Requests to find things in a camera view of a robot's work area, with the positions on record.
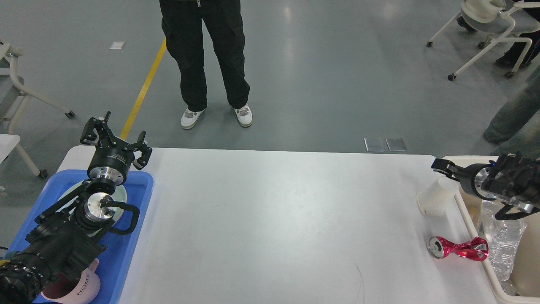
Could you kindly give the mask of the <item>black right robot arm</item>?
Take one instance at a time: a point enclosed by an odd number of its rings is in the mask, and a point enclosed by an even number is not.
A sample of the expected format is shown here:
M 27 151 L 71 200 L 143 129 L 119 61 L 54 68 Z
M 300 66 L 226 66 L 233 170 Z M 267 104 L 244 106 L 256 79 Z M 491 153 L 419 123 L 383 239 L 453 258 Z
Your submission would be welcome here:
M 469 195 L 504 205 L 496 220 L 519 220 L 540 211 L 540 165 L 521 154 L 508 154 L 489 163 L 460 167 L 450 160 L 436 158 L 434 172 L 459 182 Z

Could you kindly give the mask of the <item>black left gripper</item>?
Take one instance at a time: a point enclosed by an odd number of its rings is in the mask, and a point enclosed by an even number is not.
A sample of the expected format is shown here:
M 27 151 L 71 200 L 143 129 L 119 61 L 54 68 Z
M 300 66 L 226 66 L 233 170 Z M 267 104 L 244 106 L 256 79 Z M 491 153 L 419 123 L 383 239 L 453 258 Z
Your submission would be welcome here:
M 88 177 L 106 178 L 115 185 L 122 185 L 127 180 L 131 164 L 141 171 L 149 163 L 153 150 L 147 146 L 144 130 L 139 134 L 137 142 L 127 145 L 126 151 L 116 148 L 119 138 L 108 127 L 110 115 L 108 111 L 104 118 L 91 117 L 83 129 L 80 143 L 97 147 L 87 170 Z M 140 152 L 138 158 L 135 158 L 135 152 Z

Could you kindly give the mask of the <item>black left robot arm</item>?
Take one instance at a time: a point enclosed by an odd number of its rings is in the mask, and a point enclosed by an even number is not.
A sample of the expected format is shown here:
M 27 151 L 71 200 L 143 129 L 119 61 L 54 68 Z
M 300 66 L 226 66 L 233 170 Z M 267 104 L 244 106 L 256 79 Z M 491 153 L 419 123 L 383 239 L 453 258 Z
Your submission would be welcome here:
M 131 166 L 143 169 L 152 154 L 145 141 L 114 136 L 108 127 L 110 112 L 90 118 L 81 144 L 96 146 L 87 178 L 35 218 L 37 226 L 26 236 L 29 246 L 1 265 L 2 304 L 30 304 L 59 275 L 81 277 L 106 250 L 100 239 L 107 233 L 133 233 L 140 218 L 137 206 L 113 198 L 127 181 Z

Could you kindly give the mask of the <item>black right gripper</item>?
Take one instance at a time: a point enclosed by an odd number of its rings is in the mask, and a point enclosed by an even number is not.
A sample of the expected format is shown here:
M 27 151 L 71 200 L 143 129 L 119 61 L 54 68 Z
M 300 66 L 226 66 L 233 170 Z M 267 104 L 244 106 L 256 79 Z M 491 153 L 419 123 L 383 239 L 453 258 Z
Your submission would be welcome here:
M 496 195 L 481 189 L 481 185 L 489 175 L 490 168 L 490 164 L 471 164 L 462 168 L 444 158 L 436 158 L 431 165 L 432 171 L 459 182 L 461 188 L 467 194 L 474 195 L 482 200 L 494 201 Z

